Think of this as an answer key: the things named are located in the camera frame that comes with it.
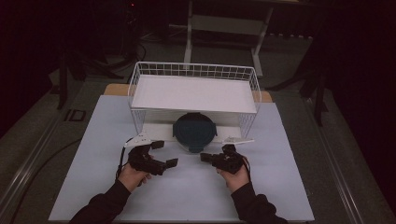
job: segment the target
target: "person's right hand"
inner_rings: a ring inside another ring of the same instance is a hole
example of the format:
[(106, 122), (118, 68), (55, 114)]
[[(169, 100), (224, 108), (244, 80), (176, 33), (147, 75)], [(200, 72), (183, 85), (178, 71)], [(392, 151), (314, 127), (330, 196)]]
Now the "person's right hand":
[(231, 193), (234, 193), (236, 190), (250, 182), (248, 179), (248, 170), (245, 165), (243, 165), (234, 175), (220, 169), (216, 169), (216, 171), (225, 179), (227, 188)]

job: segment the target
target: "human hand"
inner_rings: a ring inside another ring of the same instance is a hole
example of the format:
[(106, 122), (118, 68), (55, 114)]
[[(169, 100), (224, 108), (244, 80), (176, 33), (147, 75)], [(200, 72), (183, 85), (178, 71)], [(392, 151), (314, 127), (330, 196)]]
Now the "human hand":
[(132, 192), (140, 182), (147, 183), (148, 179), (151, 179), (151, 175), (144, 171), (136, 171), (129, 163), (126, 163), (122, 168), (119, 176), (119, 181)]
[(248, 178), (248, 170), (245, 165), (241, 166), (238, 172), (234, 175), (220, 169), (216, 169), (216, 171), (225, 179), (227, 188), (231, 193), (234, 193), (236, 190), (250, 182)]

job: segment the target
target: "black sleeve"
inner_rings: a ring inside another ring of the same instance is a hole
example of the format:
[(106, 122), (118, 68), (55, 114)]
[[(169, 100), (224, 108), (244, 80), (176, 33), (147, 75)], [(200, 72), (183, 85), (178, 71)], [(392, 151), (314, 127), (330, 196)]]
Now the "black sleeve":
[(256, 195), (251, 182), (236, 190), (231, 197), (239, 219), (249, 224), (288, 223), (284, 218), (276, 216), (276, 208), (268, 202), (265, 195)]
[(119, 215), (131, 192), (119, 180), (105, 193), (91, 198), (70, 220), (70, 224), (107, 224)]

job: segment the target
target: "white shelf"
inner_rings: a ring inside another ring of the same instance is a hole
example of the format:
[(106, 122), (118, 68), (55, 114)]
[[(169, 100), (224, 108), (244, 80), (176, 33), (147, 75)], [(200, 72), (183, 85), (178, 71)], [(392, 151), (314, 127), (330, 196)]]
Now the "white shelf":
[(247, 81), (141, 75), (131, 109), (257, 113)]

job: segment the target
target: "black cable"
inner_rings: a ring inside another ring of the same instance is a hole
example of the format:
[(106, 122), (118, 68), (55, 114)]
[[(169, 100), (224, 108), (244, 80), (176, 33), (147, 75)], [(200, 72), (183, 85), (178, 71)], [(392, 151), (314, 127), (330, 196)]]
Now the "black cable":
[(251, 177), (250, 177), (250, 163), (248, 163), (248, 161), (243, 160), (244, 162), (244, 166), (247, 169), (247, 177), (248, 177), (248, 181), (251, 182)]
[[(172, 36), (175, 36), (175, 35), (182, 34), (182, 33), (184, 33), (185, 31), (187, 31), (187, 28), (182, 28), (182, 29), (180, 29), (179, 31), (174, 32), (173, 34), (168, 35), (168, 37), (172, 37)], [(148, 38), (147, 38), (147, 37), (149, 37), (149, 36), (151, 36), (151, 35), (155, 35), (155, 34), (156, 34), (156, 33), (153, 32), (153, 33), (149, 33), (149, 34), (147, 34), (147, 35), (143, 35), (143, 36), (140, 37), (140, 40), (148, 41), (148, 42), (160, 42), (160, 41), (163, 41), (162, 38), (157, 38), (157, 39), (148, 39)]]
[(116, 68), (123, 67), (123, 66), (127, 65), (128, 63), (132, 63), (133, 61), (134, 61), (134, 55), (130, 53), (127, 55), (127, 57), (124, 60), (122, 60), (118, 63), (106, 64), (106, 63), (100, 63), (98, 61), (95, 61), (95, 62), (98, 63), (99, 65), (103, 66), (106, 69), (113, 70)]
[(121, 68), (120, 70), (114, 71), (114, 73), (125, 71), (126, 69), (130, 68), (133, 64), (134, 64), (134, 62), (130, 62), (128, 65), (126, 65), (125, 67)]
[[(93, 7), (92, 7), (93, 3), (94, 3), (94, 1), (90, 2), (90, 7), (91, 7), (91, 13), (92, 13), (93, 21), (95, 22), (95, 25), (97, 27), (98, 26), (97, 22), (98, 22), (99, 19), (96, 16), (95, 10), (93, 10)], [(121, 40), (120, 40), (121, 46), (120, 46), (119, 55), (121, 55), (123, 50), (124, 50), (124, 35), (125, 35), (125, 29), (126, 29), (127, 21), (128, 21), (128, 8), (127, 8), (128, 2), (126, 0), (122, 0), (120, 4), (121, 4), (120, 8), (122, 10), (122, 17), (124, 18), (123, 19), (123, 24), (125, 26), (122, 26), (122, 34), (121, 34)], [(127, 55), (126, 57), (124, 57), (123, 61), (118, 62), (118, 63), (113, 63), (113, 64), (106, 64), (106, 63), (101, 63), (101, 62), (97, 62), (97, 61), (96, 62), (101, 64), (103, 67), (105, 67), (107, 69), (113, 69), (113, 68), (119, 68), (121, 66), (126, 65), (129, 61), (132, 60), (132, 58), (133, 58), (132, 56)]]
[(74, 141), (74, 142), (72, 142), (72, 143), (67, 144), (65, 147), (62, 147), (61, 149), (59, 149), (58, 151), (56, 151), (55, 153), (53, 153), (48, 159), (46, 159), (46, 160), (43, 162), (43, 164), (41, 164), (41, 166), (38, 168), (38, 170), (37, 170), (37, 171), (35, 172), (35, 174), (32, 176), (32, 178), (31, 178), (29, 184), (27, 185), (27, 187), (26, 187), (25, 190), (23, 191), (23, 194), (22, 194), (22, 196), (21, 196), (21, 198), (20, 198), (20, 201), (18, 202), (17, 208), (16, 208), (16, 210), (15, 210), (13, 216), (12, 216), (11, 221), (9, 222), (10, 224), (14, 223), (15, 218), (17, 217), (18, 211), (19, 211), (20, 208), (21, 208), (21, 205), (22, 205), (22, 202), (23, 202), (23, 200), (24, 200), (24, 197), (26, 196), (27, 191), (28, 191), (29, 188), (32, 186), (32, 183), (35, 181), (35, 178), (38, 176), (38, 174), (40, 173), (40, 171), (47, 165), (47, 163), (49, 163), (50, 160), (52, 160), (52, 159), (53, 159), (56, 155), (58, 155), (61, 151), (65, 150), (66, 148), (68, 148), (68, 147), (74, 145), (75, 143), (81, 141), (81, 139), (82, 139), (82, 138), (79, 138), (78, 140), (76, 140), (76, 141)]
[(119, 164), (119, 168), (117, 169), (117, 173), (116, 173), (116, 179), (119, 178), (121, 171), (122, 171), (122, 167), (125, 165), (122, 165), (123, 162), (123, 154), (125, 153), (125, 147), (122, 148), (122, 152), (121, 152), (121, 157), (120, 157), (120, 164)]
[[(140, 47), (143, 49), (143, 56), (142, 56), (142, 58), (139, 60), (138, 55), (136, 54), (136, 59), (137, 59), (138, 62), (142, 62), (142, 61), (144, 61), (145, 58), (146, 58), (147, 50), (146, 50), (145, 46), (143, 46), (141, 43), (138, 43), (137, 45), (140, 46)], [(128, 79), (126, 80), (126, 84), (129, 84), (129, 83), (131, 82), (131, 78), (132, 78), (132, 75), (133, 75), (133, 74), (134, 74), (134, 71), (132, 71), (132, 72), (131, 72), (131, 75), (129, 75)]]
[(107, 70), (106, 68), (104, 68), (101, 64), (97, 63), (97, 62), (94, 61), (94, 60), (91, 60), (90, 58), (88, 58), (87, 56), (85, 56), (83, 53), (81, 53), (81, 52), (79, 52), (79, 51), (77, 51), (77, 50), (74, 50), (73, 52), (76, 54), (76, 56), (79, 57), (79, 59), (80, 59), (83, 63), (85, 63), (85, 65), (87, 65), (87, 66), (89, 66), (89, 67), (91, 67), (91, 68), (96, 69), (98, 72), (101, 72), (103, 75), (105, 75), (105, 76), (107, 76), (107, 77), (110, 77), (110, 78), (123, 79), (123, 77), (120, 77), (120, 76), (118, 76), (118, 75), (116, 75), (116, 74), (110, 72), (109, 70)]

